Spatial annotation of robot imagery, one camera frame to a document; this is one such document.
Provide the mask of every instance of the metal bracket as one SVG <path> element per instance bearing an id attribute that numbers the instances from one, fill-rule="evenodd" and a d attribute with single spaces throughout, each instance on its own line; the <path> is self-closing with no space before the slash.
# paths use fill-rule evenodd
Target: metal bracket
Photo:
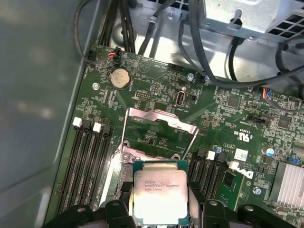
<path id="1" fill-rule="evenodd" d="M 124 125 L 123 125 L 123 134 L 122 134 L 122 141 L 117 148 L 118 151 L 121 152 L 120 156 L 120 161 L 125 162 L 125 163 L 133 163 L 135 160 L 152 160 L 152 161 L 158 161 L 158 160 L 167 160 L 166 158 L 163 157 L 151 157 L 146 155 L 144 152 L 132 149 L 128 147 L 127 145 L 124 144 L 124 136 L 125 136 L 125 130 L 127 127 L 127 122 L 128 122 L 128 117 L 139 117 L 144 120 L 149 120 L 149 121 L 156 121 L 156 120 L 163 120 L 168 123 L 168 126 L 186 131 L 190 134 L 193 135 L 192 140 L 190 141 L 187 149 L 183 153 L 181 159 L 184 160 L 189 153 L 189 150 L 198 134 L 198 128 L 197 126 L 188 124 L 188 123 L 183 123 L 179 120 L 179 118 L 171 113 L 164 112 L 162 110 L 151 110 L 148 112 L 141 111 L 135 108 L 128 108 L 125 117 L 124 117 Z M 175 154 L 171 157 L 171 159 L 179 158 L 179 155 Z"/>

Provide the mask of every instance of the dimm slot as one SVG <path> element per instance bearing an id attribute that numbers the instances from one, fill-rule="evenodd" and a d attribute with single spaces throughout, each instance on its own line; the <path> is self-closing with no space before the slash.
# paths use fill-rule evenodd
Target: dimm slot
<path id="1" fill-rule="evenodd" d="M 211 178 L 209 180 L 208 190 L 206 195 L 207 199 L 213 199 L 215 197 L 216 189 L 219 183 L 218 181 L 219 181 L 220 171 L 221 171 L 221 162 L 217 161 L 213 166 Z"/>
<path id="2" fill-rule="evenodd" d="M 68 204 L 67 204 L 67 208 L 71 207 L 74 205 L 74 199 L 76 197 L 76 193 L 77 193 L 77 184 L 80 182 L 81 179 L 81 167 L 82 164 L 85 162 L 86 159 L 86 152 L 89 150 L 90 147 L 90 142 L 91 142 L 91 138 L 92 138 L 92 134 L 89 132 L 87 134 L 87 137 L 85 138 L 85 142 L 83 144 L 83 146 L 80 148 L 79 153 L 79 160 L 78 162 L 76 162 L 76 165 L 74 167 L 73 170 L 73 182 L 70 183 L 69 185 L 69 193 L 70 193 L 70 197 L 68 199 Z"/>
<path id="3" fill-rule="evenodd" d="M 100 187 L 99 183 L 100 183 L 101 175 L 102 175 L 102 172 L 104 169 L 107 151 L 108 151 L 110 139 L 111 139 L 111 136 L 110 136 L 111 128 L 109 126 L 106 126 L 106 127 L 107 128 L 104 128 L 104 131 L 103 131 L 103 137 L 102 137 L 102 142 L 101 142 L 101 146 L 100 146 L 101 156 L 100 156 L 99 162 L 96 164 L 96 166 L 98 167 L 97 172 L 96 172 L 97 175 L 94 178 L 93 185 L 91 188 L 90 206 L 93 209 L 95 209 L 95 202 L 97 200 L 99 200 L 100 195 L 101 195 L 101 194 L 98 195 L 98 192 L 101 193 L 100 189 L 99 189 L 99 187 Z"/>
<path id="4" fill-rule="evenodd" d="M 75 164 L 76 159 L 77 159 L 77 154 L 76 153 L 78 152 L 78 148 L 80 147 L 80 144 L 83 142 L 85 135 L 86 135 L 86 133 L 83 131 L 82 128 L 77 128 L 76 136 L 74 138 L 74 143 L 73 143 L 73 147 L 72 147 L 72 151 L 71 151 L 71 155 L 70 155 L 70 159 L 69 159 L 69 162 L 68 162 L 68 168 L 67 168 L 67 171 L 66 171 L 66 176 L 65 176 L 64 181 L 63 181 L 63 187 L 62 187 L 62 190 L 61 190 L 56 215 L 59 215 L 63 212 L 64 203 L 65 203 L 66 196 L 67 196 L 67 188 L 68 188 L 68 185 L 69 185 L 69 182 L 70 182 L 70 179 L 71 179 L 71 173 L 72 173 L 74 164 Z"/>
<path id="5" fill-rule="evenodd" d="M 81 194 L 81 190 L 83 188 L 83 184 L 84 184 L 85 177 L 86 177 L 85 174 L 86 174 L 86 171 L 88 168 L 88 164 L 90 162 L 90 158 L 91 158 L 91 154 L 92 154 L 92 150 L 94 148 L 95 142 L 96 142 L 96 135 L 93 134 L 91 137 L 91 142 L 89 144 L 89 148 L 87 151 L 85 151 L 85 160 L 81 163 L 81 166 L 80 166 L 81 175 L 79 176 L 78 181 L 76 183 L 77 194 L 76 194 L 73 205 L 77 205 L 81 200 L 80 194 Z"/>
<path id="6" fill-rule="evenodd" d="M 209 179 L 211 176 L 213 166 L 214 166 L 214 161 L 207 160 L 207 159 L 205 160 L 202 176 L 199 180 L 200 181 L 199 182 L 200 190 L 204 196 L 207 195 L 208 183 L 209 183 Z"/>
<path id="7" fill-rule="evenodd" d="M 86 172 L 86 175 L 85 175 L 84 186 L 83 186 L 82 191 L 80 193 L 80 196 L 81 196 L 80 204 L 86 205 L 85 200 L 86 200 L 87 195 L 88 195 L 88 191 L 89 191 L 89 187 L 90 187 L 90 180 L 91 180 L 92 173 L 93 173 L 93 170 L 94 170 L 94 164 L 95 164 L 95 161 L 98 157 L 98 148 L 100 146 L 100 142 L 101 142 L 100 134 L 98 134 L 98 135 L 96 135 L 96 141 L 95 141 L 95 144 L 94 144 L 93 152 L 91 153 L 91 157 L 89 159 L 89 166 L 87 168 L 87 172 Z"/>

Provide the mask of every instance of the black cable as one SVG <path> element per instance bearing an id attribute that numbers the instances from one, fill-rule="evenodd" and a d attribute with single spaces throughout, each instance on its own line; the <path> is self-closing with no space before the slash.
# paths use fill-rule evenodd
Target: black cable
<path id="1" fill-rule="evenodd" d="M 245 40 L 244 38 L 234 37 L 231 41 L 231 49 L 230 49 L 230 53 L 229 53 L 229 57 L 228 57 L 228 70 L 229 70 L 231 79 L 234 81 L 238 81 L 237 76 L 234 72 L 234 67 L 233 67 L 234 55 L 236 54 L 236 50 L 237 50 L 238 46 L 242 45 L 244 43 L 244 40 Z"/>
<path id="2" fill-rule="evenodd" d="M 292 113 L 292 114 L 293 114 L 293 113 L 303 113 L 303 112 L 304 112 L 304 109 L 298 109 L 298 110 L 294 109 L 294 110 L 291 110 L 291 109 L 282 108 L 282 107 L 279 106 L 278 104 L 276 104 L 276 103 L 274 103 L 274 102 L 268 100 L 268 98 L 265 99 L 265 101 L 266 101 L 270 106 L 272 106 L 273 108 L 275 108 L 275 109 L 277 109 L 277 110 L 279 110 L 279 111 L 283 111 L 283 112 L 287 112 L 287 113 Z"/>
<path id="3" fill-rule="evenodd" d="M 121 21 L 122 21 L 122 29 L 123 29 L 123 41 L 124 41 L 123 42 L 123 47 L 124 47 L 124 51 L 130 52 L 128 29 L 127 29 L 127 25 L 126 25 L 126 20 L 125 20 L 122 1 L 124 1 L 124 0 L 120 0 L 120 2 L 119 2 L 119 10 L 120 10 L 120 16 L 121 16 Z"/>
<path id="4" fill-rule="evenodd" d="M 299 72 L 302 72 L 304 70 L 304 65 L 288 72 L 282 75 L 278 75 L 275 77 L 267 78 L 267 79 L 262 79 L 258 81 L 253 81 L 253 82 L 225 82 L 221 81 L 215 78 L 215 76 L 212 73 L 212 70 L 209 66 L 208 60 L 206 58 L 206 54 L 204 51 L 204 47 L 201 43 L 200 39 L 200 30 L 199 30 L 199 20 L 198 20 L 198 1 L 197 0 L 191 0 L 189 1 L 189 9 L 190 9 L 190 30 L 191 30 L 191 35 L 193 39 L 193 45 L 194 45 L 194 50 L 196 53 L 196 56 L 199 60 L 199 63 L 203 67 L 203 69 L 206 71 L 207 76 L 209 77 L 210 81 L 220 87 L 226 87 L 226 88 L 244 88 L 244 87 L 252 87 L 252 86 L 262 86 L 262 85 L 267 85 L 271 84 L 274 82 L 278 82 L 280 80 L 286 79 L 294 74 L 297 74 Z"/>
<path id="5" fill-rule="evenodd" d="M 114 24 L 116 21 L 118 1 L 112 0 L 111 3 L 112 3 L 112 7 L 111 7 L 110 14 L 109 14 L 108 24 L 105 27 L 105 36 L 104 36 L 104 46 L 107 46 L 107 47 L 110 46 L 111 35 L 112 35 L 112 31 L 113 31 Z"/>
<path id="6" fill-rule="evenodd" d="M 204 75 L 204 72 L 192 61 L 192 59 L 188 55 L 188 53 L 187 53 L 187 51 L 186 51 L 186 49 L 185 49 L 185 47 L 182 43 L 182 36 L 184 35 L 184 23 L 185 23 L 185 19 L 183 19 L 180 22 L 180 29 L 179 29 L 178 43 L 179 43 L 180 52 L 181 52 L 182 56 L 190 63 L 190 65 L 193 69 L 195 69 L 201 75 Z"/>
<path id="7" fill-rule="evenodd" d="M 104 25 L 103 25 L 103 28 L 101 30 L 101 34 L 99 36 L 99 40 L 98 40 L 98 44 L 99 45 L 104 45 L 104 41 L 105 41 L 105 32 L 106 32 L 106 29 L 107 29 L 107 24 L 109 22 L 109 14 L 110 14 L 110 11 L 111 11 L 111 7 L 112 7 L 112 4 L 113 4 L 113 1 L 111 1 L 110 3 L 110 6 L 109 6 L 109 9 L 106 13 L 106 17 L 104 19 Z"/>
<path id="8" fill-rule="evenodd" d="M 156 12 L 153 14 L 154 17 L 158 17 L 163 10 L 165 10 L 166 8 L 168 8 L 170 5 L 172 5 L 173 3 L 175 2 L 175 0 L 166 0 L 157 10 Z M 149 41 L 152 37 L 152 34 L 153 34 L 153 31 L 155 29 L 155 23 L 153 22 L 150 22 L 149 25 L 148 25 L 148 29 L 147 29 L 147 32 L 146 32 L 146 36 L 144 38 L 144 41 L 141 45 L 141 47 L 139 48 L 139 51 L 138 51 L 138 54 L 139 55 L 144 55 L 147 47 L 148 47 L 148 44 L 149 44 Z"/>
<path id="9" fill-rule="evenodd" d="M 107 59 L 107 56 L 106 57 L 103 57 L 101 58 L 100 60 L 98 61 L 92 61 L 90 59 L 88 59 L 82 49 L 81 49 L 81 46 L 80 46 L 80 42 L 79 42 L 79 37 L 78 37 L 78 24 L 79 24 L 79 16 L 80 16 L 80 13 L 81 13 L 81 10 L 83 9 L 83 7 L 88 4 L 89 2 L 91 2 L 92 0 L 85 0 L 83 2 L 81 2 L 78 7 L 77 7 L 77 10 L 76 10 L 76 13 L 75 13 L 75 18 L 74 18 L 74 39 L 75 39 L 75 44 L 76 44 L 76 48 L 77 48 L 77 51 L 79 52 L 80 56 L 82 57 L 82 59 L 91 64 L 91 65 L 96 65 L 96 64 L 100 64 L 102 62 L 104 62 L 106 59 Z"/>
<path id="10" fill-rule="evenodd" d="M 287 68 L 287 66 L 285 65 L 285 63 L 283 61 L 282 52 L 288 50 L 288 48 L 289 48 L 288 44 L 290 41 L 298 40 L 298 39 L 304 39 L 304 35 L 299 35 L 299 36 L 293 37 L 289 40 L 286 40 L 285 42 L 281 43 L 276 50 L 275 64 L 276 64 L 277 68 L 281 71 L 282 74 L 290 72 L 290 70 Z M 290 78 L 298 85 L 299 97 L 304 99 L 303 82 L 295 75 L 290 76 Z"/>
<path id="11" fill-rule="evenodd" d="M 134 39 L 134 31 L 133 31 L 133 26 L 132 26 L 130 11 L 129 11 L 129 5 L 126 0 L 121 0 L 121 5 L 123 9 L 125 24 L 128 29 L 130 52 L 135 53 L 135 39 Z"/>
<path id="12" fill-rule="evenodd" d="M 104 19 L 104 24 L 103 28 L 99 37 L 98 44 L 105 46 L 105 37 L 108 35 L 108 30 L 109 30 L 109 24 L 111 23 L 111 19 L 113 18 L 113 14 L 116 15 L 116 0 L 111 0 L 108 11 L 106 13 L 105 19 Z"/>

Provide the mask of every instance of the integrated circuit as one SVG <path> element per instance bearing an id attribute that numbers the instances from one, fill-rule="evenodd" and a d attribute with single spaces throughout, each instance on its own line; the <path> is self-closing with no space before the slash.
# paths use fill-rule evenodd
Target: integrated circuit
<path id="1" fill-rule="evenodd" d="M 281 116 L 280 119 L 279 119 L 279 122 L 278 122 L 277 126 L 281 127 L 281 128 L 288 129 L 288 126 L 289 126 L 290 122 L 291 122 L 291 118 L 290 117 Z"/>
<path id="2" fill-rule="evenodd" d="M 184 68 L 179 65 L 171 64 L 171 70 L 177 72 L 183 72 Z"/>
<path id="3" fill-rule="evenodd" d="M 234 108 L 238 108 L 239 102 L 240 102 L 240 97 L 235 96 L 235 95 L 231 95 L 228 99 L 228 103 L 227 106 L 229 107 L 234 107 Z"/>
<path id="4" fill-rule="evenodd" d="M 204 127 L 209 127 L 210 126 L 210 121 L 209 120 L 203 120 L 203 126 Z"/>
<path id="5" fill-rule="evenodd" d="M 231 187 L 233 180 L 234 180 L 234 175 L 231 174 L 230 172 L 226 172 L 223 180 L 224 184 L 226 184 L 228 187 Z"/>

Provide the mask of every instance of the silver heatsink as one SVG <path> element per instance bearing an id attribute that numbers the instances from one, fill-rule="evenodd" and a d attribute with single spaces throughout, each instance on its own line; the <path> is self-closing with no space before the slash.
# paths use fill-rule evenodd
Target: silver heatsink
<path id="1" fill-rule="evenodd" d="M 280 162 L 270 199 L 292 209 L 304 209 L 304 169 Z"/>

